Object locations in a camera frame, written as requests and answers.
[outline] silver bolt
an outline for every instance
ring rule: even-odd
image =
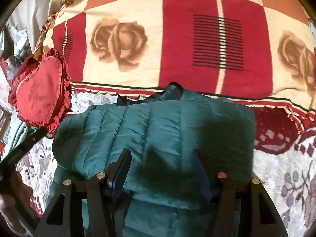
[[[260,183],[260,180],[258,178],[252,178],[252,183],[253,184],[259,184]]]
[[[71,180],[70,179],[64,180],[64,185],[65,186],[68,186],[69,184],[71,184]]]
[[[224,172],[219,172],[217,176],[222,179],[225,179],[227,177],[227,175]]]
[[[97,178],[102,179],[104,177],[105,177],[105,173],[104,172],[97,173]]]

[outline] finger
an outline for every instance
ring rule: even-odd
[[[29,187],[32,191],[29,190],[29,188],[27,188],[28,186],[21,186],[19,189],[19,198],[21,200],[21,203],[23,204],[23,206],[29,208],[30,207],[30,198],[33,194],[33,189],[31,187]]]
[[[31,198],[33,196],[33,189],[30,186],[24,185],[27,195]]]
[[[19,171],[14,171],[12,173],[12,175],[15,177],[15,179],[18,183],[23,183],[23,179],[22,179],[21,173]]]
[[[17,174],[17,171],[12,172],[10,176],[10,184],[15,195],[18,195],[20,183],[19,183],[19,175]]]
[[[15,206],[15,199],[8,194],[0,194],[0,211]]]
[[[15,216],[13,209],[14,207],[6,208],[3,211],[1,211],[1,214],[7,222],[7,224],[9,224],[11,229],[13,229],[17,233],[25,233],[25,229]]]

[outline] pillow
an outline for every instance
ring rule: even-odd
[[[10,93],[17,117],[32,127],[55,130],[70,106],[68,66],[56,49],[41,58],[39,66],[17,77]]]

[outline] teal jacket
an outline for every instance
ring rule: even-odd
[[[133,200],[123,236],[204,236],[216,204],[201,195],[193,150],[207,154],[233,179],[249,181],[254,135],[251,108],[176,83],[143,101],[119,96],[115,104],[93,105],[60,124],[53,141],[58,167],[49,200],[65,179],[89,179],[129,148],[132,164],[124,189]],[[87,228],[86,204],[83,218]],[[239,204],[235,219],[237,225]]]

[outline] beige rose pattern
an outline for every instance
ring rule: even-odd
[[[314,53],[289,30],[284,30],[278,47],[278,56],[293,80],[307,86],[307,94],[315,94]]]
[[[99,20],[92,32],[91,51],[100,61],[117,61],[118,69],[129,72],[139,66],[147,50],[147,36],[136,21],[120,23],[117,19]]]

